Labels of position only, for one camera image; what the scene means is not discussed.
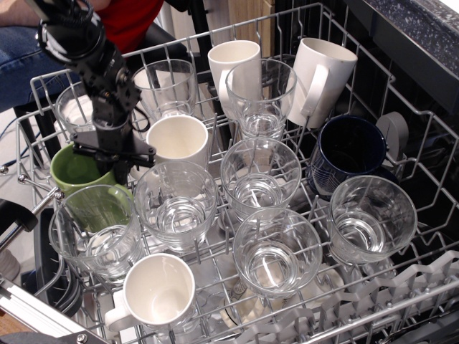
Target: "clear glass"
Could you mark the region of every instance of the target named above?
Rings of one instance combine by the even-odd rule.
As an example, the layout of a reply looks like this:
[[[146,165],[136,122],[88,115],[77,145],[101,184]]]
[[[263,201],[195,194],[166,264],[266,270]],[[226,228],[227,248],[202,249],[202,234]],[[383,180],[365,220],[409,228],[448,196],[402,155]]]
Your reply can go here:
[[[186,253],[204,241],[217,197],[217,185],[204,168],[166,161],[144,173],[134,200],[142,224],[172,251]]]
[[[261,208],[285,208],[301,180],[301,164],[288,146],[273,138],[248,138],[222,160],[228,204],[243,221]]]
[[[287,298],[317,275],[322,246],[314,227],[300,214],[262,209],[236,231],[233,256],[237,273],[254,294]]]
[[[66,88],[56,100],[56,113],[69,133],[93,131],[93,102],[82,82]]]
[[[193,115],[197,81],[193,65],[165,59],[140,68],[133,76],[141,104],[153,121],[171,115]]]
[[[254,59],[232,68],[226,86],[244,138],[282,138],[296,87],[293,68],[275,59]]]
[[[327,228],[330,253],[339,262],[380,262],[409,244],[417,228],[416,208],[397,184],[356,176],[333,193]]]
[[[49,240],[67,262],[106,282],[122,284],[145,252],[131,195],[109,185],[83,188],[56,209]]]

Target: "mug handle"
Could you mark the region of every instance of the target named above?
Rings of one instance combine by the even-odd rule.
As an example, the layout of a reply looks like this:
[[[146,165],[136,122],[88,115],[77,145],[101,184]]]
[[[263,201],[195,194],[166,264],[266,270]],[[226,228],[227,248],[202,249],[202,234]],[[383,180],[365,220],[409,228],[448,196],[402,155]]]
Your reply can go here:
[[[230,70],[222,70],[222,73],[220,75],[220,83],[218,85],[218,98],[220,100],[220,105],[222,106],[222,109],[225,115],[230,120],[236,120],[237,118],[235,114],[233,113],[231,105],[230,105],[230,97],[228,95],[228,90],[227,90],[227,85],[226,85],[226,79],[229,73],[230,73]]]
[[[113,293],[113,302],[115,308],[109,310],[105,314],[105,326],[107,326],[110,331],[119,332],[140,324],[126,307],[122,290]]]
[[[323,89],[328,79],[328,73],[329,69],[327,67],[318,64],[314,72],[311,87],[309,87],[309,92],[306,95],[306,99],[300,111],[300,114],[306,119],[306,122],[308,118],[312,117],[314,111],[316,111],[318,102],[321,100]]]

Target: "lower dish rack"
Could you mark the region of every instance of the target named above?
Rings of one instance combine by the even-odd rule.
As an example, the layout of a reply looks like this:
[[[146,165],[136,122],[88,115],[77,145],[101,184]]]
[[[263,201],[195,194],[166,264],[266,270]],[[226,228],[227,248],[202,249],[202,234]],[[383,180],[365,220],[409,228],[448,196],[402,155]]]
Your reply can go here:
[[[192,254],[181,256],[189,264],[197,281],[197,308],[185,333],[154,333],[136,326],[121,333],[111,333],[104,326],[103,315],[113,307],[112,289],[99,282],[95,274],[80,277],[82,305],[72,319],[106,340],[117,343],[388,343],[404,330],[420,324],[432,324],[454,316],[459,298],[459,236],[455,218],[459,212],[455,195],[449,192],[449,175],[455,162],[458,135],[431,110],[419,110],[397,89],[397,77],[372,51],[351,36],[338,23],[333,13],[321,4],[312,4],[253,19],[206,34],[179,39],[192,51],[194,43],[209,37],[212,44],[228,39],[240,39],[246,29],[260,44],[265,42],[261,27],[272,29],[277,40],[284,40],[283,29],[290,31],[290,41],[280,43],[276,58],[291,62],[301,37],[312,36],[333,40],[355,52],[359,61],[333,115],[358,114],[375,123],[382,115],[400,113],[410,128],[410,139],[400,156],[387,155],[386,167],[400,179],[400,185],[412,197],[420,224],[410,245],[390,259],[363,267],[344,266],[328,253],[326,215],[328,204],[315,196],[303,178],[290,208],[302,214],[321,233],[323,263],[314,281],[281,303],[261,301],[247,290],[239,290],[238,276],[232,261],[232,238],[235,228],[232,210],[221,192],[217,216],[205,243]],[[168,49],[169,44],[152,47],[140,54]],[[45,87],[43,80],[66,72],[34,78],[32,87]],[[216,112],[217,100],[205,83],[201,83],[195,115],[202,119],[213,137],[209,171],[217,182],[222,157],[232,141],[222,140],[222,131],[237,124]],[[49,156],[46,145],[52,139],[61,144],[69,142],[62,123],[56,132],[30,142],[24,134],[24,121],[55,111],[39,106],[18,121],[17,151],[25,145],[30,152],[41,152],[42,158],[25,159],[18,153],[18,173],[27,174],[32,181],[35,202],[50,190]],[[288,123],[283,141],[298,155],[303,169],[308,164],[317,130],[305,130]],[[136,181],[130,180],[134,189]],[[146,231],[143,243],[148,254],[163,252]]]

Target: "white cup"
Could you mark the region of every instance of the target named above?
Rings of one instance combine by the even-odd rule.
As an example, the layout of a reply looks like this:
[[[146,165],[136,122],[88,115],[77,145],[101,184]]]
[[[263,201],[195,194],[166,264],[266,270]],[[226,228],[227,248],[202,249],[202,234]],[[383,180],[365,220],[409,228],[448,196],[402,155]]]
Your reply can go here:
[[[357,56],[340,45],[303,38],[293,65],[298,84],[289,121],[307,129],[321,127],[356,63]]]
[[[207,57],[209,58],[212,79],[214,80],[222,109],[230,120],[236,120],[237,117],[232,110],[230,99],[228,98],[225,80],[230,70],[239,63],[250,61],[252,59],[260,59],[260,45],[255,42],[245,40],[229,41],[218,44],[210,49]],[[240,80],[240,82],[243,83],[250,80],[250,75],[253,72],[257,71],[248,70],[246,77],[244,80]],[[259,89],[246,87],[240,95],[245,99],[258,99],[259,93]]]
[[[162,118],[148,129],[146,142],[156,149],[156,164],[185,160],[207,168],[209,133],[197,118],[188,115]]]
[[[129,270],[105,325],[118,332],[144,324],[154,330],[184,325],[194,314],[196,283],[180,258],[165,253],[144,257]]]

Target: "dark blue mug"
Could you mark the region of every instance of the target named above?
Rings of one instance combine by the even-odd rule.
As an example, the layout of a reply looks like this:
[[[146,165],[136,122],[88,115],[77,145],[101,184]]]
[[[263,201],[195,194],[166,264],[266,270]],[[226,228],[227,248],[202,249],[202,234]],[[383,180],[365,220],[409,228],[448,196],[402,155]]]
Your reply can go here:
[[[318,135],[306,180],[315,194],[329,200],[346,179],[375,174],[386,151],[386,140],[376,125],[351,115],[335,117]]]

